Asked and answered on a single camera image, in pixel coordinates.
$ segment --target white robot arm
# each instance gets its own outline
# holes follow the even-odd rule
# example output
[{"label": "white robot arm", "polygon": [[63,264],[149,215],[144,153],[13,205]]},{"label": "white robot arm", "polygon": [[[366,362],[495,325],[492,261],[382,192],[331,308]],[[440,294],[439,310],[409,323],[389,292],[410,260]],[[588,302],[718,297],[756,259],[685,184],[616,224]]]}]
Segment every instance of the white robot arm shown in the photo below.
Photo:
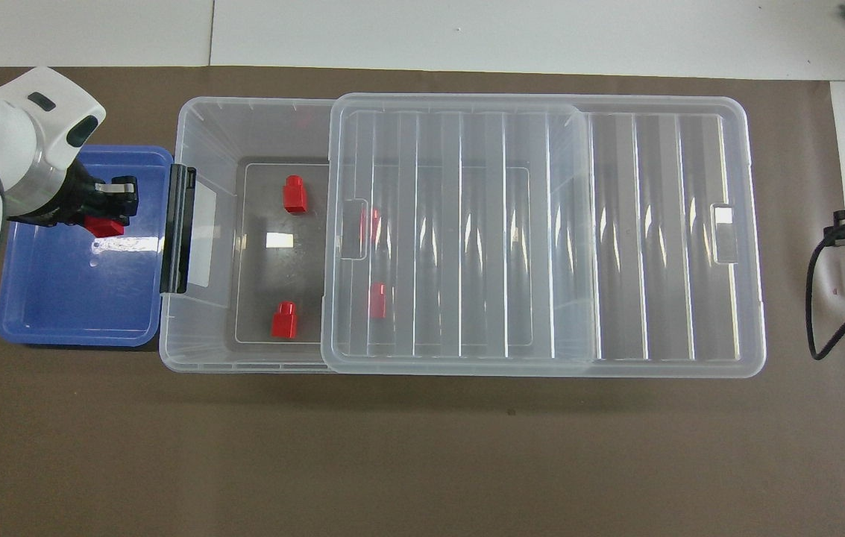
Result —
[{"label": "white robot arm", "polygon": [[0,233],[5,218],[89,229],[101,219],[129,223],[136,180],[105,184],[75,160],[103,119],[91,95],[47,68],[0,87]]}]

